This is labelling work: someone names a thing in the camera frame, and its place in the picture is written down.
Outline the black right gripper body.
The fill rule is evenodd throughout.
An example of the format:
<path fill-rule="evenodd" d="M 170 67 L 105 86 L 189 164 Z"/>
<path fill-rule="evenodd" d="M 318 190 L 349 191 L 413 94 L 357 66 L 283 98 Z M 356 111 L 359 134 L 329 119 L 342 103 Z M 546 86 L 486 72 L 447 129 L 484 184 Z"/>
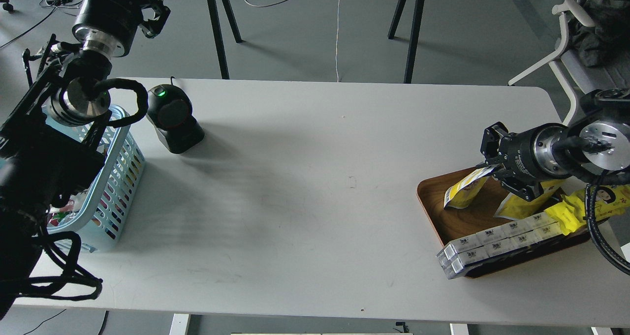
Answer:
<path fill-rule="evenodd" d="M 504 167 L 503 175 L 527 184 L 569 178 L 568 171 L 554 158 L 552 149 L 566 128 L 562 124 L 547 123 L 500 138 L 498 155 Z"/>

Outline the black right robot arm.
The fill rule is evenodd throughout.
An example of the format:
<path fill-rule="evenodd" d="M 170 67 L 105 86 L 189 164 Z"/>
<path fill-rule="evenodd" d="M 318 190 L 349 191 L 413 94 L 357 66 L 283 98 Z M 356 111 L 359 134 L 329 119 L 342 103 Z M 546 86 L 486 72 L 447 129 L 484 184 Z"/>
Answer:
<path fill-rule="evenodd" d="M 628 184 L 629 89 L 595 90 L 579 103 L 585 117 L 569 126 L 546 123 L 521 133 L 502 122 L 487 127 L 480 147 L 484 160 L 477 167 L 493 167 L 500 185 L 526 201 L 543 194 L 544 181 L 576 177 L 587 184 Z"/>

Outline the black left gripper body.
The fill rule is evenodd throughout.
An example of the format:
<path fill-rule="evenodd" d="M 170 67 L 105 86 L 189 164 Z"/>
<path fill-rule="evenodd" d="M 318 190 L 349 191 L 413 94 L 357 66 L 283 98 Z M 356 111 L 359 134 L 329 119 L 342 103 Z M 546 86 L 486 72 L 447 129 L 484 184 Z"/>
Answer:
<path fill-rule="evenodd" d="M 72 27 L 75 39 L 82 43 L 88 35 L 108 35 L 114 39 L 113 57 L 129 54 L 142 21 L 142 12 L 134 0 L 84 0 Z"/>

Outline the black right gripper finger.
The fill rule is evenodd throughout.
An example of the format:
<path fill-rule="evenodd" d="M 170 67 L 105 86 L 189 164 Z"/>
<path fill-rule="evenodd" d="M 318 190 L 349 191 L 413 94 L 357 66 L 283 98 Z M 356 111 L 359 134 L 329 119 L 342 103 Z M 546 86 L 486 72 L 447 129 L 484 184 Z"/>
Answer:
<path fill-rule="evenodd" d="M 502 122 L 496 122 L 485 128 L 481 142 L 481 154 L 484 157 L 484 165 L 502 164 L 504 158 L 500 151 L 501 140 L 508 134 L 509 131 Z"/>
<path fill-rule="evenodd" d="M 508 169 L 495 169 L 493 178 L 499 181 L 502 188 L 522 200 L 533 201 L 544 194 L 544 189 L 539 181 L 527 176 L 519 176 Z"/>

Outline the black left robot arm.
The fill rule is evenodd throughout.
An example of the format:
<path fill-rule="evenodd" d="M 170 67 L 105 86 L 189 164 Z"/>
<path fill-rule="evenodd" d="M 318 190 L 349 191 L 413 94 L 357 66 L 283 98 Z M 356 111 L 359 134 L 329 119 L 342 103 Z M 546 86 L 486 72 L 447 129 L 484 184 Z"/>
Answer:
<path fill-rule="evenodd" d="M 94 300 L 103 281 L 79 266 L 76 232 L 49 234 L 50 207 L 65 206 L 103 169 L 97 147 L 107 128 L 148 113 L 148 91 L 110 79 L 111 59 L 128 55 L 138 29 L 156 37 L 170 14 L 163 0 L 83 0 L 76 43 L 52 34 L 39 56 L 23 53 L 29 90 L 1 125 L 1 315 L 18 298 L 59 301 L 69 284 L 93 288 L 68 301 Z"/>

